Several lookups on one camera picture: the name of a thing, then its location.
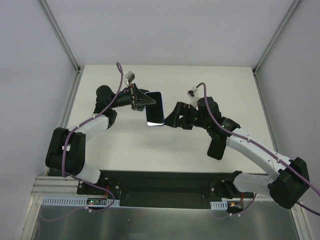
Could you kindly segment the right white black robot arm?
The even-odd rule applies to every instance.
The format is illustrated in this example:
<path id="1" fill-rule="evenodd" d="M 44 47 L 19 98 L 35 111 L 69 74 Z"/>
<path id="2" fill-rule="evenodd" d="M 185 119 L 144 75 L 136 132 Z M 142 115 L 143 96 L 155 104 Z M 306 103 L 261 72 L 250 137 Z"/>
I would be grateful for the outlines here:
<path id="1" fill-rule="evenodd" d="M 241 193 L 254 193 L 269 196 L 279 206 L 291 209 L 309 188 L 308 168 L 303 159 L 292 160 L 254 143 L 238 123 L 222 116 L 212 97 L 200 98 L 197 107 L 177 102 L 164 124 L 184 130 L 202 128 L 211 137 L 207 151 L 209 157 L 221 160 L 229 147 L 264 170 L 264 175 L 234 171 L 213 187 L 221 198 L 232 199 Z"/>

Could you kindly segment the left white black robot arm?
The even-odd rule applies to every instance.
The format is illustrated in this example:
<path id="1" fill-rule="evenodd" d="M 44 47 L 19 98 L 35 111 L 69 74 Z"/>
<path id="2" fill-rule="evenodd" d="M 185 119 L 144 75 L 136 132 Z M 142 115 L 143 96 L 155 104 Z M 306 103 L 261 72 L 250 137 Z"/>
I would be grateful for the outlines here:
<path id="1" fill-rule="evenodd" d="M 98 87 L 95 109 L 89 119 L 74 127 L 58 127 L 53 131 L 45 165 L 60 171 L 65 177 L 74 176 L 89 182 L 90 191 L 96 195 L 102 194 L 106 183 L 102 180 L 102 172 L 86 163 L 86 143 L 112 127 L 117 118 L 115 108 L 131 106 L 135 111 L 142 111 L 156 103 L 148 90 L 139 89 L 135 83 L 117 93 L 113 93 L 107 85 Z"/>

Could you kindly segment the black phone case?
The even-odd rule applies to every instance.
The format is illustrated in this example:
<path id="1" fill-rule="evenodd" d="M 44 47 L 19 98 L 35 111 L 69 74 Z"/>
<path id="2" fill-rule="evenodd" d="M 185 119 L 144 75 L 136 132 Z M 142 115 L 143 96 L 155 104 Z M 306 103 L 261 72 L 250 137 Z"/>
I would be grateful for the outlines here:
<path id="1" fill-rule="evenodd" d="M 207 155 L 213 159 L 221 160 L 226 149 L 226 138 L 211 139 Z"/>

